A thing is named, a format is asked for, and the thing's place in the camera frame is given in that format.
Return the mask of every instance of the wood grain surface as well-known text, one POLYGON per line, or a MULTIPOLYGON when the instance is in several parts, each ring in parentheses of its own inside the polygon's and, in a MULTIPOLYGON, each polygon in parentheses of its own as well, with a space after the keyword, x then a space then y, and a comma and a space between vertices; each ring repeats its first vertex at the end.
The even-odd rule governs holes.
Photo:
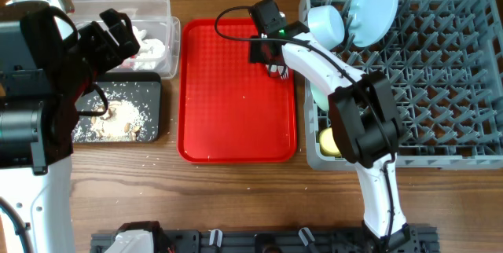
MULTIPOLYGON (((171 12, 183 25, 257 1, 171 0, 171 12)), ((294 21, 299 0, 277 2, 294 21)), ((89 251, 91 233, 142 220, 158 220, 165 229, 198 230, 360 225, 363 201, 356 173, 320 172, 307 165, 302 77, 296 76, 298 152, 281 164, 185 162, 175 148, 178 85, 178 78, 163 82, 157 142, 75 146, 70 200, 78 252, 89 251)), ((503 170, 399 169, 397 175, 408 222, 437 226, 442 252, 503 251, 503 170)), ((0 252, 3 245, 0 238, 0 252)))

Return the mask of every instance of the red plastic tray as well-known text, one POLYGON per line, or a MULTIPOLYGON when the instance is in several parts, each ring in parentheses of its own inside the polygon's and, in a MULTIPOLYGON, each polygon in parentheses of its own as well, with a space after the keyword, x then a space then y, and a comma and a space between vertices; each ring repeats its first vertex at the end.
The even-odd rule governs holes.
MULTIPOLYGON (((270 78, 249 64, 249 42, 219 37, 215 20, 193 20, 182 33, 178 142, 191 163, 277 163, 296 151, 293 73, 270 78)), ((250 37, 251 19, 222 19, 223 34, 250 37)))

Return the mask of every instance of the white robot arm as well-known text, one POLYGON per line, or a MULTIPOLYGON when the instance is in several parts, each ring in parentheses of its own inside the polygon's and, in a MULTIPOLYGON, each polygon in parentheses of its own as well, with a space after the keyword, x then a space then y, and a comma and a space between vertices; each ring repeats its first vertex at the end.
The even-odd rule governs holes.
POLYGON ((97 76, 138 53, 129 18, 77 30, 70 0, 18 0, 0 8, 0 208, 9 252, 74 252, 70 217, 75 102, 97 76))
POLYGON ((251 44, 250 61, 286 65, 329 98, 334 139, 343 157, 354 163, 362 187, 366 232, 376 245, 385 240, 387 247, 391 236, 407 227, 395 176, 402 123, 389 81, 380 72, 367 75, 344 63, 323 47, 304 24, 287 25, 274 0, 258 2, 248 12, 262 36, 253 41, 260 46, 251 44), (360 116, 357 102, 374 108, 376 116, 360 116))
MULTIPOLYGON (((300 33, 294 39, 309 41, 309 45, 325 53, 327 57, 333 59, 354 81, 360 81, 365 73, 359 69, 352 68, 341 61, 333 53, 321 46, 311 33, 300 33)), ((352 84, 343 78, 339 71, 318 53, 310 51, 308 48, 287 43, 282 46, 285 64, 301 73, 311 83, 325 93, 327 96, 336 91, 339 87, 349 87, 352 84)), ((360 163, 356 163, 356 171, 362 187, 362 194, 365 203, 364 221, 374 235, 385 237, 389 227, 389 196, 384 173, 381 171, 384 162, 391 160, 391 155, 387 154, 373 163, 373 167, 365 168, 360 163)), ((406 224, 405 215, 400 208, 398 198, 398 188, 396 185, 395 163, 387 165, 390 175, 392 197, 394 200, 395 218, 393 221, 392 233, 399 231, 406 224)))

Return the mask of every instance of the gray dish rack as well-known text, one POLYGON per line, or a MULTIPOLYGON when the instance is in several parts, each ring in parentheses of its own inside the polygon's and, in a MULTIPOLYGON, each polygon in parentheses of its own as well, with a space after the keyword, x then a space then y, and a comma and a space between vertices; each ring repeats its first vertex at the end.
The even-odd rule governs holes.
MULTIPOLYGON (((346 27, 351 0, 301 0, 299 20, 315 6, 335 6, 346 27)), ((399 0, 394 23, 377 44, 354 36, 334 54, 391 80, 406 126, 398 167, 451 170, 503 167, 503 30, 495 0, 399 0)), ((320 152, 318 132, 330 127, 306 81, 307 161, 321 171, 348 171, 345 159, 320 152)))

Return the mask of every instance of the black cable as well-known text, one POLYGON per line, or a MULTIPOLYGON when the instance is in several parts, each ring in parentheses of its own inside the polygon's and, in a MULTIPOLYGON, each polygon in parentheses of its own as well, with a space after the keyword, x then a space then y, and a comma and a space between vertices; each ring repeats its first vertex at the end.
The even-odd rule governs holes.
POLYGON ((100 96, 101 101, 103 101, 103 105, 105 106, 105 110, 101 112, 92 112, 92 111, 80 111, 77 112, 79 116, 102 116, 104 115, 107 110, 108 110, 108 100, 105 95, 105 92, 103 92, 103 89, 100 88, 96 83, 91 84, 90 88, 94 91, 97 92, 97 94, 100 96))
POLYGON ((28 233, 26 226, 21 220, 20 216, 16 214, 16 211, 10 207, 10 205, 3 198, 0 197, 0 209, 10 218, 10 221, 14 225, 14 230, 21 241, 21 246, 23 247, 24 253, 30 253, 31 247, 28 241, 28 233))
POLYGON ((318 55, 324 57, 331 65, 333 65, 337 69, 337 71, 344 78, 346 78, 347 80, 349 80, 349 82, 356 89, 357 93, 360 95, 360 97, 362 98, 362 100, 369 106, 370 113, 372 114, 374 120, 376 120, 377 128, 379 128, 379 131, 380 131, 380 133, 383 136, 384 144, 386 145, 387 150, 391 154, 391 159, 388 160, 388 161, 386 161, 386 162, 384 162, 383 168, 381 169, 381 171, 384 173, 384 177, 386 179, 387 192, 388 192, 388 198, 389 198, 389 203, 390 203, 390 225, 388 227, 387 237, 386 237, 385 245, 384 245, 384 250, 385 251, 389 251, 389 240, 391 238, 391 232, 393 230, 393 222, 394 222, 395 210, 394 210, 394 205, 393 205, 393 196, 392 196, 392 193, 391 193, 391 183, 390 183, 389 175, 388 175, 388 172, 387 172, 387 165, 389 163, 394 163, 395 162, 395 154, 392 152, 391 143, 390 143, 389 139, 387 138, 386 133, 384 132, 383 124, 379 120, 379 116, 377 115, 376 111, 374 110, 374 108, 372 106, 372 102, 367 97, 366 93, 362 90, 362 88, 360 88, 358 86, 358 84, 356 83, 356 81, 354 81, 354 79, 351 78, 351 76, 349 76, 345 70, 343 70, 334 60, 332 60, 330 57, 326 56, 319 49, 313 47, 312 45, 309 45, 309 41, 300 41, 300 40, 296 40, 296 39, 293 39, 293 38, 291 38, 291 39, 279 39, 279 38, 240 38, 240 37, 232 37, 232 36, 224 35, 224 34, 222 34, 218 30, 218 22, 220 21, 220 19, 226 13, 234 11, 234 10, 238 10, 238 9, 250 9, 250 8, 251 8, 251 6, 241 5, 241 6, 235 6, 235 7, 232 7, 232 8, 224 10, 222 13, 220 13, 217 16, 217 18, 215 20, 215 32, 220 37, 222 37, 224 39, 233 40, 233 41, 242 41, 242 42, 279 42, 279 43, 284 43, 284 44, 291 43, 291 44, 295 44, 297 46, 302 46, 302 47, 304 47, 306 49, 312 50, 315 53, 317 53, 318 55))

